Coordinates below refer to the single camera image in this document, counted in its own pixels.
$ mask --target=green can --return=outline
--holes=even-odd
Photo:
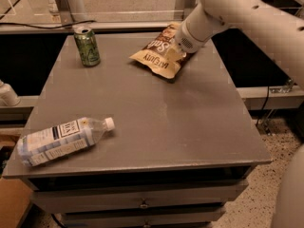
[[[101,62],[95,33],[88,26],[81,26],[75,29],[75,42],[80,57],[85,67],[94,67]]]

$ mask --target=bottle cap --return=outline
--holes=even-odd
[[[104,120],[107,126],[107,131],[111,131],[115,128],[115,124],[112,118],[106,118]]]

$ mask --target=floor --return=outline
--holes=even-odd
[[[259,133],[273,162],[258,166],[249,176],[248,188],[234,202],[227,202],[226,213],[214,228],[270,228],[272,215],[276,205],[276,194],[285,172],[296,149],[303,143],[291,118],[287,113],[274,117],[270,121],[272,135],[267,135],[259,127]],[[22,228],[57,228],[59,227],[50,214],[33,206]]]
[[[0,0],[2,23],[52,24],[60,23],[58,13],[50,13],[49,0]],[[183,0],[83,0],[75,1],[77,21],[136,22],[170,21],[181,14]]]

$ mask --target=chip bag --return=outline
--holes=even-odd
[[[191,54],[180,49],[174,35],[180,23],[171,23],[146,47],[130,56],[166,79],[174,79]]]

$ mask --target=cabinet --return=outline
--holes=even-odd
[[[102,62],[91,68],[66,38],[24,134],[82,116],[113,117],[116,129],[44,166],[13,152],[4,174],[66,226],[210,227],[271,161],[211,41],[173,84],[128,58],[157,35],[97,35]]]

